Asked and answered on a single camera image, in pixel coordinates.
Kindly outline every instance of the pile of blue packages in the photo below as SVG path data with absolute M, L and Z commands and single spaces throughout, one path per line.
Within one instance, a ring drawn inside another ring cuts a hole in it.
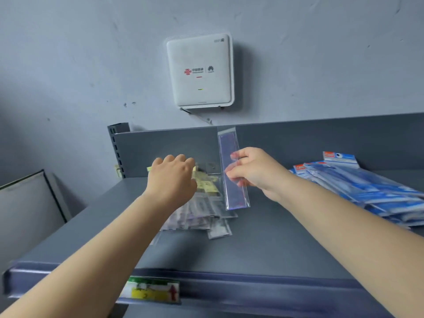
M 354 155 L 323 155 L 323 161 L 295 165 L 290 171 L 397 225 L 424 225 L 423 192 L 360 168 Z

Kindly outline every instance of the person's left hand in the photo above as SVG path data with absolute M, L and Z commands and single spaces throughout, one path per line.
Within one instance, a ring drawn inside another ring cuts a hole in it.
M 194 159 L 186 159 L 183 154 L 175 158 L 168 155 L 164 160 L 158 157 L 152 164 L 143 195 L 175 211 L 187 203 L 197 190 L 196 180 L 191 178 L 194 166 Z

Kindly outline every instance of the right arm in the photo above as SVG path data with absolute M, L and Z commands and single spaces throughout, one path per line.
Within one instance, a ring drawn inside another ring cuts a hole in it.
M 397 318 L 424 312 L 424 238 L 293 175 L 259 148 L 245 148 L 225 172 L 259 187 Z

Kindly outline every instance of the green label stripe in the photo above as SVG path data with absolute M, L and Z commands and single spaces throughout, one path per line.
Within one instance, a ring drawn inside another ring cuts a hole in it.
M 156 285 L 162 285 L 167 286 L 168 283 L 178 283 L 178 281 L 173 280 L 165 280 L 165 279 L 155 279 L 155 278 L 146 278 L 146 277 L 136 277 L 136 276 L 130 276 L 128 279 L 128 282 L 136 282 L 136 283 L 145 283 L 145 284 L 156 284 Z

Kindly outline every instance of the pile of plastic packages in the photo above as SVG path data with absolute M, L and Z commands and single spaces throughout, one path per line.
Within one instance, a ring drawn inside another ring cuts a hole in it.
M 424 225 L 424 193 L 360 168 L 354 155 L 324 152 L 323 161 L 290 171 L 392 223 Z
M 220 187 L 221 176 L 193 171 L 197 192 L 178 208 L 162 226 L 164 230 L 206 230 L 209 239 L 232 235 L 227 219 L 237 218 L 234 210 L 226 210 Z

